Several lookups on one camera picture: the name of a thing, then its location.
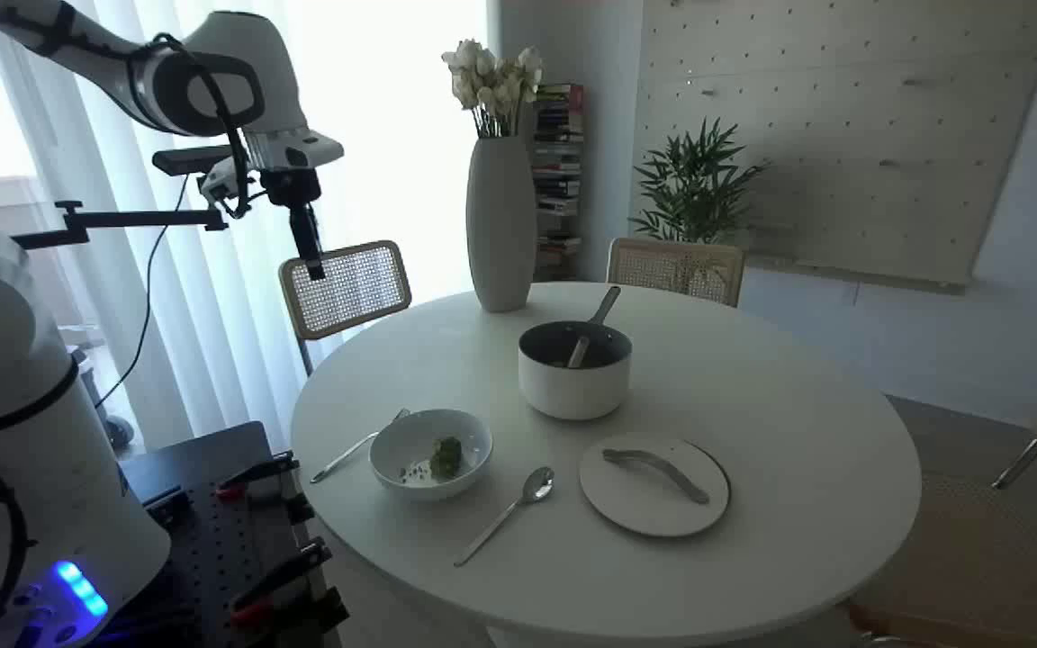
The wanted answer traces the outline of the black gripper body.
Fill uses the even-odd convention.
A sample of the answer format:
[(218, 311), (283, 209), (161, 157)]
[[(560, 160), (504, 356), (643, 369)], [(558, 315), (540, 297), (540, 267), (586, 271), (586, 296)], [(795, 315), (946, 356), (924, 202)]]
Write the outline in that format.
[(320, 178), (314, 167), (265, 172), (263, 191), (272, 205), (286, 209), (293, 232), (310, 232), (316, 225), (314, 202), (320, 199)]

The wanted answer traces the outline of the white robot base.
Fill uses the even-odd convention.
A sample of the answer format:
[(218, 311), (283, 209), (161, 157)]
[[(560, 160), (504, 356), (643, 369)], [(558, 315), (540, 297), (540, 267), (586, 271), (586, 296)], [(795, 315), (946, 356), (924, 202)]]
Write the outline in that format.
[(0, 648), (81, 648), (165, 566), (28, 254), (0, 232)]

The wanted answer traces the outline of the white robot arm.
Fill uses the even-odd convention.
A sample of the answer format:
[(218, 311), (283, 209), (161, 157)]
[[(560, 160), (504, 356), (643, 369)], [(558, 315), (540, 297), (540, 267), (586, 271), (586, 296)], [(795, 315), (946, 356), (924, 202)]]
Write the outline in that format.
[(0, 33), (77, 79), (89, 79), (131, 122), (158, 131), (221, 137), (227, 149), (184, 149), (181, 166), (206, 175), (206, 199), (249, 209), (249, 175), (286, 209), (310, 277), (320, 279), (314, 202), (316, 167), (344, 146), (306, 122), (291, 53), (265, 13), (213, 9), (191, 37), (148, 41), (116, 37), (68, 0), (0, 0)]

